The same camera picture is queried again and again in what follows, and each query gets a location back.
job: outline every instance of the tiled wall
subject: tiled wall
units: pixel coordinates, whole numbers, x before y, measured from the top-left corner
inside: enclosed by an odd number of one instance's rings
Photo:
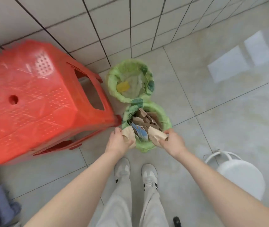
[[[53,44],[104,71],[268,0],[0,0],[0,49]]]

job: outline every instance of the beige pants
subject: beige pants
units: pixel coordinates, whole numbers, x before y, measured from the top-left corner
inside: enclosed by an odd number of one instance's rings
[[[105,204],[96,227],[132,227],[132,190],[127,176],[122,177],[117,188]],[[145,190],[143,212],[139,227],[168,227],[168,222],[155,187]]]

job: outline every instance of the forearm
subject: forearm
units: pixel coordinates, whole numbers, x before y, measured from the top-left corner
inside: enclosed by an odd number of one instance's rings
[[[116,154],[104,153],[53,197],[25,226],[87,226],[110,172],[119,159],[120,156]]]
[[[257,199],[188,151],[177,160],[192,175],[225,226],[269,226],[269,208]]]

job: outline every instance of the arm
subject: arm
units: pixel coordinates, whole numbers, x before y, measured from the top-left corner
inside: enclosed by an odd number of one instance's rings
[[[124,142],[121,129],[110,134],[105,153],[54,196],[25,227],[87,226],[117,161],[131,141]]]
[[[173,129],[164,149],[192,175],[226,227],[269,226],[269,208],[190,153]]]

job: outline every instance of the yellow sponge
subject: yellow sponge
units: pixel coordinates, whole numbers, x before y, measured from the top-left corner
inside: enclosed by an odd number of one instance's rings
[[[125,92],[130,88],[130,85],[127,81],[121,82],[119,84],[117,84],[117,92],[121,93],[121,92]]]

